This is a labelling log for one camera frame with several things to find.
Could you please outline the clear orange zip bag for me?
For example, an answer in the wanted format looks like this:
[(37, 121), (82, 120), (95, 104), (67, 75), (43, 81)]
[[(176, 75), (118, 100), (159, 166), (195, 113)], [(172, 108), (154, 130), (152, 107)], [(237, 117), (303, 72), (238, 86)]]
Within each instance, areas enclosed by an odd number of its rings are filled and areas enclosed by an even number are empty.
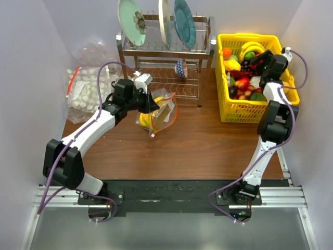
[(178, 105), (176, 93), (169, 92), (165, 88), (154, 90), (152, 97), (159, 109), (149, 114), (138, 113), (135, 123), (142, 129), (149, 131), (149, 136), (154, 138), (158, 132), (175, 122), (178, 115)]

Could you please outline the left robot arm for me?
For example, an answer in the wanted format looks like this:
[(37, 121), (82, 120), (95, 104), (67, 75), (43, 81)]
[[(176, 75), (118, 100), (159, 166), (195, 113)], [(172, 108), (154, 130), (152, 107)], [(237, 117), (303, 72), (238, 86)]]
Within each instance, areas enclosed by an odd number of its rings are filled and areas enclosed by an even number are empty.
[(148, 90), (151, 81), (152, 76), (147, 73), (133, 81), (120, 80), (115, 84), (114, 92), (101, 104), (101, 109), (85, 124), (60, 141), (50, 140), (46, 145), (43, 167), (47, 182), (88, 192), (95, 204), (103, 204), (108, 198), (104, 183), (85, 172), (82, 158), (102, 135), (127, 116), (128, 111), (149, 114), (159, 109)]

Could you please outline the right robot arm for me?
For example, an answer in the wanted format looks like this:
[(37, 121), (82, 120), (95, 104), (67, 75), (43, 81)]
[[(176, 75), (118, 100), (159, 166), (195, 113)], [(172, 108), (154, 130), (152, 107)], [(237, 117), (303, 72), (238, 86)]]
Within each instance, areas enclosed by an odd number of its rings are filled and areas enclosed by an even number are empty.
[(227, 192), (236, 204), (248, 204), (259, 194), (262, 176), (277, 148), (288, 140), (299, 108), (287, 100), (280, 79), (292, 60), (290, 47), (281, 54), (270, 50), (250, 60), (250, 66), (260, 74), (259, 87), (267, 100), (267, 106), (258, 124), (258, 144), (249, 166), (241, 179)]

